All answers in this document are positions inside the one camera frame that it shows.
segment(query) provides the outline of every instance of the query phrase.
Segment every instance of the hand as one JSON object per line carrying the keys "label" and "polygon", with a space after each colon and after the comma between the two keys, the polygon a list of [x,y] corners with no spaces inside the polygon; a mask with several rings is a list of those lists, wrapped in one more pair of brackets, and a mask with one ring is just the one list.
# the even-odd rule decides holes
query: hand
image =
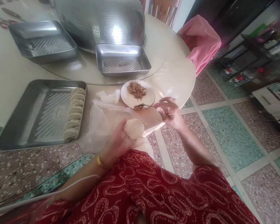
{"label": "hand", "polygon": [[119,123],[113,131],[107,146],[100,151],[100,160],[106,167],[112,166],[116,159],[125,154],[135,142],[124,131],[126,123],[127,119],[123,119]]}
{"label": "hand", "polygon": [[176,99],[172,97],[164,97],[153,107],[160,113],[165,124],[173,129],[181,131],[186,126],[181,117],[180,109],[176,105]]}

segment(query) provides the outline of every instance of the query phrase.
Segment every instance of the red patterned fabric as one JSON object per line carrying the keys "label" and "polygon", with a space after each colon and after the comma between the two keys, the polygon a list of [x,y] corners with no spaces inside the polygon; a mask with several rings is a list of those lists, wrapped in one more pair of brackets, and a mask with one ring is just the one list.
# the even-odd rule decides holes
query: red patterned fabric
{"label": "red patterned fabric", "polygon": [[41,223],[259,223],[219,168],[199,166],[187,180],[129,150],[78,203],[56,201]]}

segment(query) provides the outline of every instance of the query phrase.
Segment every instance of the terrazzo floor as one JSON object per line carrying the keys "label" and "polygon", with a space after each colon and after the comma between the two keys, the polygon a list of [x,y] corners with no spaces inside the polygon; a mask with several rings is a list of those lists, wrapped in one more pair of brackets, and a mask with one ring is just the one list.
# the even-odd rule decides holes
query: terrazzo floor
{"label": "terrazzo floor", "polygon": [[[280,224],[280,134],[246,93],[224,82],[219,70],[204,70],[181,112],[260,223]],[[164,125],[147,139],[159,166],[191,175],[176,131]],[[0,206],[55,190],[93,156],[74,143],[0,153]]]}

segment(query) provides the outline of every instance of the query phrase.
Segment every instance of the pink cloth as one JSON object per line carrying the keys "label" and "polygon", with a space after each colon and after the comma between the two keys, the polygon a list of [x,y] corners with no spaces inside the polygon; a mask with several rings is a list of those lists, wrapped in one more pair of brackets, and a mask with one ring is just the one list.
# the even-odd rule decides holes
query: pink cloth
{"label": "pink cloth", "polygon": [[196,76],[215,55],[221,46],[221,39],[211,25],[200,15],[185,24],[177,34],[191,50],[188,59],[196,65]]}

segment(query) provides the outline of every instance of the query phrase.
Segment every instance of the stainless steel tray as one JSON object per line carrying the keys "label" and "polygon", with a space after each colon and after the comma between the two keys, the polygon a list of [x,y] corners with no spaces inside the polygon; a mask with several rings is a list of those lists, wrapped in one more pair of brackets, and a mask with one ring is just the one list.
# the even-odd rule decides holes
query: stainless steel tray
{"label": "stainless steel tray", "polygon": [[63,140],[63,132],[71,91],[76,87],[86,90],[87,85],[83,81],[30,82],[0,136],[0,150],[47,147],[75,141],[79,135]]}
{"label": "stainless steel tray", "polygon": [[76,43],[57,21],[14,23],[8,28],[22,56],[36,64],[78,54]]}
{"label": "stainless steel tray", "polygon": [[99,71],[106,77],[143,75],[152,68],[139,46],[98,44],[96,61]]}

